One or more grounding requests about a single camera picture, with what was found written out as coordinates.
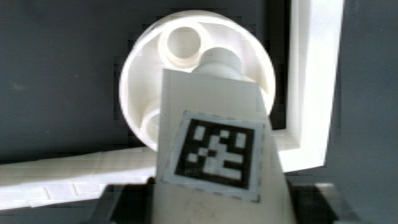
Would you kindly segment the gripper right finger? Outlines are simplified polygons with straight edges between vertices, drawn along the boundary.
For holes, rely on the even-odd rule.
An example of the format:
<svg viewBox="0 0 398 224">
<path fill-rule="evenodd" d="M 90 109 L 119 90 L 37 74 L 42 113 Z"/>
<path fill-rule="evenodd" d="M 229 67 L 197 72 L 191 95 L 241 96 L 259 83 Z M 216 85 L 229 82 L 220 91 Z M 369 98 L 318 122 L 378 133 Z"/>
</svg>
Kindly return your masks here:
<svg viewBox="0 0 398 224">
<path fill-rule="evenodd" d="M 298 224 L 362 224 L 344 196 L 330 181 L 286 177 Z"/>
</svg>

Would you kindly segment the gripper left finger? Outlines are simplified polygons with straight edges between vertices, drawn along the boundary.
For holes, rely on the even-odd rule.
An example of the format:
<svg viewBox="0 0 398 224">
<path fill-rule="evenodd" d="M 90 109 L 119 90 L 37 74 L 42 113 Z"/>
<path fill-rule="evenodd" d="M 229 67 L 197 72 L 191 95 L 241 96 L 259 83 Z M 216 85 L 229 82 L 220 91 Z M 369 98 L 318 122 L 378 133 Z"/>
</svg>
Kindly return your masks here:
<svg viewBox="0 0 398 224">
<path fill-rule="evenodd" d="M 85 224 L 151 224 L 154 178 L 108 185 Z"/>
</svg>

